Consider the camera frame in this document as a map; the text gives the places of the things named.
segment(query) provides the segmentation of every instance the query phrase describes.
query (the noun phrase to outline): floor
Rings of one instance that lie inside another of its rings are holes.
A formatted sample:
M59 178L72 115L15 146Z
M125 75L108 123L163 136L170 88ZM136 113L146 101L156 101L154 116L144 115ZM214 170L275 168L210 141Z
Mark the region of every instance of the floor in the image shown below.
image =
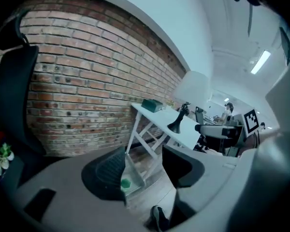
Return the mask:
M161 154L162 146L157 148L155 152L158 155ZM152 157L142 146L132 149L130 156L135 163L136 169L141 174L144 174L153 162ZM127 208L142 224L148 223L150 209L155 205L162 207L165 215L169 218L175 195L176 189L173 187L162 164L160 164L146 180L145 186L126 196Z

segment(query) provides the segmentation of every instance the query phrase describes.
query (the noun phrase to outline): shoe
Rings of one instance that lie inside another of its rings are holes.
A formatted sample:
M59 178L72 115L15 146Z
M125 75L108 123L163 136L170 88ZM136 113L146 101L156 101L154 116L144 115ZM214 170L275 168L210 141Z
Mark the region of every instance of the shoe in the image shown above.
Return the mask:
M167 231L170 226L169 220L165 217L164 211L159 206L151 208L151 218L157 226L156 229L159 232Z

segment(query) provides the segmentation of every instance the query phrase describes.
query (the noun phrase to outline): white wall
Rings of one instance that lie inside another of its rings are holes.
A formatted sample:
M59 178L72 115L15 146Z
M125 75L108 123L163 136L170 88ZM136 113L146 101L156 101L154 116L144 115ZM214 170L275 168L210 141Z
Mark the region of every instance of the white wall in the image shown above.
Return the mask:
M211 78L211 35L199 0L106 0L149 26L187 70Z
M205 111L206 115L209 117L221 116L224 110L225 110L224 106L220 106L212 101L208 101L206 103Z

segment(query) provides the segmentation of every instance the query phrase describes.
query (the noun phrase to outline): fluorescent light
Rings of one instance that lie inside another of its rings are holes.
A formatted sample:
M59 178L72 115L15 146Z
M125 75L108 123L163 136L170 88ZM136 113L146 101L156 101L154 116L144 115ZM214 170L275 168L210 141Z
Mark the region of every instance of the fluorescent light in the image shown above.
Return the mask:
M267 59L270 57L270 55L271 55L270 52L264 50L255 67L252 69L251 73L256 74L259 71L259 69L261 69L263 64L267 61Z

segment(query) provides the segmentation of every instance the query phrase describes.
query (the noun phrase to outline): black desk lamp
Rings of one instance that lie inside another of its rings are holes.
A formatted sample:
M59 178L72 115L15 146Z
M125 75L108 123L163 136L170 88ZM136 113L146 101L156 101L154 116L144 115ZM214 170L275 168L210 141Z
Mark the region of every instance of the black desk lamp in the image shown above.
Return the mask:
M194 108L204 108L208 98L208 78L195 71L189 71L186 73L181 83L175 88L172 93L173 98L183 103L177 119L168 125L168 128L175 132L180 133L180 122L185 115L189 114L188 105L192 105Z

